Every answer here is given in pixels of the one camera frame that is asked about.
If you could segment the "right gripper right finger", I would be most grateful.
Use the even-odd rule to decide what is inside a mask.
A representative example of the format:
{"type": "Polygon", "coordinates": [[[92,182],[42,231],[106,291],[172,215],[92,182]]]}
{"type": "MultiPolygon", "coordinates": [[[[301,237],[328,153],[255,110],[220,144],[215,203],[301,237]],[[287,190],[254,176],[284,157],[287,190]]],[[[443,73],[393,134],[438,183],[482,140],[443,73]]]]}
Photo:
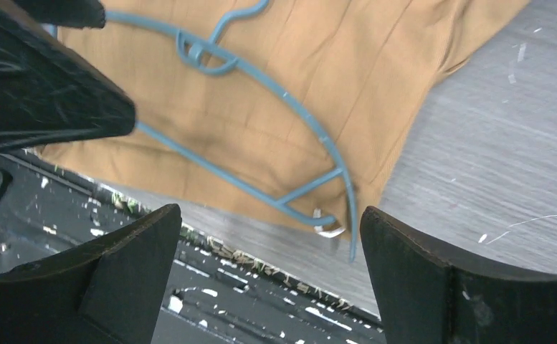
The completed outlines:
{"type": "Polygon", "coordinates": [[[488,259],[372,206],[360,235],[388,343],[557,343],[557,274],[488,259]]]}

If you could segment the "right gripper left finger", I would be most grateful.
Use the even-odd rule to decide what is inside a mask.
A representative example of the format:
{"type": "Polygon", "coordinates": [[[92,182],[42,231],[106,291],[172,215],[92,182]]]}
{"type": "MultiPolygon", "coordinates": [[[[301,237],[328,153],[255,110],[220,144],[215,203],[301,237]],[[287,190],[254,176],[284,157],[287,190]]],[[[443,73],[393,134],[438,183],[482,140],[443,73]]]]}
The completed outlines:
{"type": "Polygon", "coordinates": [[[169,204],[0,273],[0,343],[149,343],[181,230],[169,204]]]}

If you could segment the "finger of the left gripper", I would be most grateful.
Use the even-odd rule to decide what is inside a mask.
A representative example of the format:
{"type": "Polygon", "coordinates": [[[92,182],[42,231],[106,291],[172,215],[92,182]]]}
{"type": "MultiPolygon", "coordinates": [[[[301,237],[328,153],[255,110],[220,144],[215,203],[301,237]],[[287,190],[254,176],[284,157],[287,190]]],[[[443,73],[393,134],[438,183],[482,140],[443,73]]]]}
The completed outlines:
{"type": "Polygon", "coordinates": [[[0,1],[0,153],[123,136],[133,101],[14,1],[0,1]]]}
{"type": "Polygon", "coordinates": [[[106,12],[98,0],[14,0],[31,18],[41,24],[76,29],[101,29],[106,12]]]}

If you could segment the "teal blue wire hanger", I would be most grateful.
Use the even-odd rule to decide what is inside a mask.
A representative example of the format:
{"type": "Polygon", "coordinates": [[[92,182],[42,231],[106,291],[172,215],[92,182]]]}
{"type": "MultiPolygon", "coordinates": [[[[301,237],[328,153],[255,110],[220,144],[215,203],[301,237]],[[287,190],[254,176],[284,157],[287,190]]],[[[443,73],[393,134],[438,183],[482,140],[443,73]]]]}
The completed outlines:
{"type": "Polygon", "coordinates": [[[127,136],[47,146],[104,181],[288,227],[353,234],[353,181],[304,103],[318,38],[304,1],[107,1],[103,29],[59,40],[121,86],[127,136]]]}

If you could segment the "tan brown skirt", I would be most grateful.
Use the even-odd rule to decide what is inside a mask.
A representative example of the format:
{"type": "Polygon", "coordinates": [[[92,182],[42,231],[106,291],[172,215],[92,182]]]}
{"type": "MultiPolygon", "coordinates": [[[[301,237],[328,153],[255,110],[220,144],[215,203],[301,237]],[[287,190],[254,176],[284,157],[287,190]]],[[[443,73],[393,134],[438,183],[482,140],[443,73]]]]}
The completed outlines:
{"type": "MultiPolygon", "coordinates": [[[[328,131],[360,209],[375,205],[431,88],[503,29],[524,1],[272,1],[228,25],[219,45],[267,73],[328,131]]],[[[240,71],[204,75],[174,40],[126,24],[64,29],[62,42],[121,86],[138,117],[271,196],[334,167],[305,122],[240,71]]],[[[296,229],[258,201],[142,132],[37,148],[93,178],[296,229]]]]}

